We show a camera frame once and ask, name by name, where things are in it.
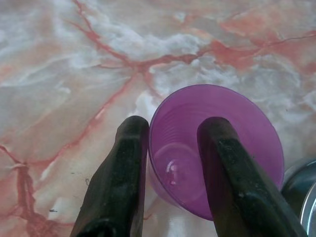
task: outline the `metal pot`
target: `metal pot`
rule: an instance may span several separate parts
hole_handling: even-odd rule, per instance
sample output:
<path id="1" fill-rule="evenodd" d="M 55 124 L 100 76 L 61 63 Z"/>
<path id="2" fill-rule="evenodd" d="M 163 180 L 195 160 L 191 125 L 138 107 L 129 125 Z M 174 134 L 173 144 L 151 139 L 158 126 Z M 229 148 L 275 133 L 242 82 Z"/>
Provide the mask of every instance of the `metal pot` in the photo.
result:
<path id="1" fill-rule="evenodd" d="M 316 237 L 316 158 L 300 160 L 284 176 L 282 195 L 308 236 Z"/>

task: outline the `pink marble countertop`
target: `pink marble countertop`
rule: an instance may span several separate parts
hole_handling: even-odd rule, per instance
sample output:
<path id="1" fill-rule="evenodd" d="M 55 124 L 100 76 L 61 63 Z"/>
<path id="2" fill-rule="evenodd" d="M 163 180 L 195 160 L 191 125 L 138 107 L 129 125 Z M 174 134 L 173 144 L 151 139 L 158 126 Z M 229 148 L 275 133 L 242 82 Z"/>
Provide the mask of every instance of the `pink marble countertop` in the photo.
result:
<path id="1" fill-rule="evenodd" d="M 256 103 L 285 165 L 316 154 L 314 0 L 2 0 L 0 236 L 65 237 L 130 115 L 211 83 Z M 146 184 L 144 237 L 216 236 Z"/>

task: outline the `purple plastic cup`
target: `purple plastic cup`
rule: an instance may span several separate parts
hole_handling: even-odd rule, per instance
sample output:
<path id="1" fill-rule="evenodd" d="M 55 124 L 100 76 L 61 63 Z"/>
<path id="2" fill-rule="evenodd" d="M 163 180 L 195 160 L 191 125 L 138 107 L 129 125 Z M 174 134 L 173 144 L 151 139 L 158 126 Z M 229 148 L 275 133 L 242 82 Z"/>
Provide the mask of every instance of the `purple plastic cup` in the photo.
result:
<path id="1" fill-rule="evenodd" d="M 276 130 L 246 97 L 207 84 L 188 86 L 168 96 L 150 125 L 152 186 L 167 202 L 213 220 L 197 143 L 198 126 L 209 117 L 230 121 L 241 143 L 279 189 L 284 176 L 284 157 Z"/>

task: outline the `plastic cup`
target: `plastic cup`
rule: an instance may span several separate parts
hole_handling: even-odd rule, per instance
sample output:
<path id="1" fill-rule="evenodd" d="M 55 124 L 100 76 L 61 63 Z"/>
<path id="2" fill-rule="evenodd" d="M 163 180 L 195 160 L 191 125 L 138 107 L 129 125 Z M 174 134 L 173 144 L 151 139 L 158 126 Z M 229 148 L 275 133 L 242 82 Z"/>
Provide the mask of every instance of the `plastic cup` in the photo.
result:
<path id="1" fill-rule="evenodd" d="M 198 126 L 209 117 L 230 121 L 241 143 L 279 189 L 284 158 L 274 127 L 244 96 L 207 84 L 188 86 L 168 96 L 150 125 L 152 186 L 169 203 L 212 220 L 197 143 Z"/>

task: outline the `marble surface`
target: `marble surface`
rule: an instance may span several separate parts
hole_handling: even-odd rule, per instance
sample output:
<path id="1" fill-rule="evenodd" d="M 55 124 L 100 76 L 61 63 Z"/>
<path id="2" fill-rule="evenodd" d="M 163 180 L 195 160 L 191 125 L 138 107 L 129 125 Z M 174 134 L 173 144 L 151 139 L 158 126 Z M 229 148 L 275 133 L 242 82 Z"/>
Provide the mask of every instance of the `marble surface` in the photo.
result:
<path id="1" fill-rule="evenodd" d="M 150 120 L 187 85 L 256 103 L 286 167 L 315 155 L 315 9 L 315 0 L 2 0 L 0 236 L 68 236 L 118 125 Z M 143 236 L 216 233 L 147 183 Z"/>

